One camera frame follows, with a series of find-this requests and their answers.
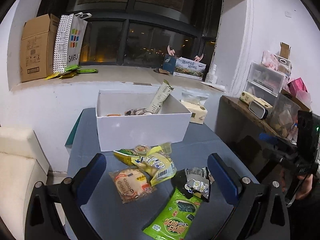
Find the hand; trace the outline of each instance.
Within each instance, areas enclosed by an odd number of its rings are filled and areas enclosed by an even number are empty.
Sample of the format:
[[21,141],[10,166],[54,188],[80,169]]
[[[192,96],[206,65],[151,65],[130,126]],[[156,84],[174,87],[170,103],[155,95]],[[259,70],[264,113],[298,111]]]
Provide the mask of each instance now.
[[[299,175],[297,178],[299,180],[303,180],[306,175]],[[301,200],[304,199],[309,195],[312,189],[312,179],[313,175],[310,174],[307,176],[306,180],[303,182],[303,184],[300,186],[299,190],[296,193],[296,200]],[[285,185],[285,179],[284,179],[284,169],[281,169],[280,171],[280,185],[282,187],[282,192],[286,190],[286,185]]]

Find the blue table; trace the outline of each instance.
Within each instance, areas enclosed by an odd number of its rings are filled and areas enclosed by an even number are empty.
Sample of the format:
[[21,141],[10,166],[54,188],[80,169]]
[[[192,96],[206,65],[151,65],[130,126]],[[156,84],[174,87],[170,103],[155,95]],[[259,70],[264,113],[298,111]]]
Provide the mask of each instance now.
[[[83,110],[76,129],[68,176],[73,177],[96,153],[106,156],[107,168],[90,200],[81,207],[87,219],[103,240],[152,240],[142,229],[151,223],[166,205],[173,192],[171,181],[158,184],[157,190],[147,197],[123,204],[108,173],[127,166],[118,161],[113,152],[100,151],[95,108],[87,108]],[[218,153],[226,165],[234,168],[241,177],[247,176],[257,183],[244,164],[206,125],[190,123],[183,141],[172,144],[171,158],[177,170],[182,170],[206,166],[211,153]],[[213,183],[210,202],[201,204],[185,240],[208,240],[213,237],[228,218],[232,208]],[[66,231],[70,239],[76,239],[67,220]]]

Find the brown cardboard box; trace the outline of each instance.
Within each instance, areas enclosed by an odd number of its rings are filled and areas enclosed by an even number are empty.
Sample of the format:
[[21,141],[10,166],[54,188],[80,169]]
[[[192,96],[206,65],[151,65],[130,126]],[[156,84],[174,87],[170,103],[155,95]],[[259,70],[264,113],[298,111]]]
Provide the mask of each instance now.
[[290,46],[288,44],[285,44],[283,42],[280,43],[280,57],[284,57],[286,59],[289,59],[290,56]]
[[21,82],[52,74],[59,21],[54,15],[46,14],[25,23],[20,47]]

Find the cushion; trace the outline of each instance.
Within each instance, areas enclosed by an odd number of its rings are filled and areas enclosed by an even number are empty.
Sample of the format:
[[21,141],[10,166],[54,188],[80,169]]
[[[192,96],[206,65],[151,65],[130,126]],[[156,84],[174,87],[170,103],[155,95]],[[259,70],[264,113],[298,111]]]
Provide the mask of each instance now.
[[33,158],[47,174],[47,162],[34,131],[30,128],[0,127],[0,152]]
[[17,240],[24,240],[30,196],[46,174],[35,159],[0,153],[0,216]]

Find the metal screw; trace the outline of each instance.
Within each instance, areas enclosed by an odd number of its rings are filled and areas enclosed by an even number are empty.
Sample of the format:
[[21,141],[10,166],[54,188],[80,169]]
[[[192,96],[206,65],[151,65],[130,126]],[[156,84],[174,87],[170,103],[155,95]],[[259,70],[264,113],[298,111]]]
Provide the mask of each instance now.
[[272,182],[272,185],[275,186],[275,187],[279,187],[280,186],[279,182],[277,182],[277,181]]
[[64,184],[70,184],[71,181],[72,181],[72,178],[65,178],[65,179],[63,180],[63,183],[64,183]]
[[38,181],[36,184],[35,184],[36,187],[41,187],[42,186],[42,182],[41,181]]
[[251,180],[248,177],[243,177],[242,182],[245,184],[249,184],[251,182]]

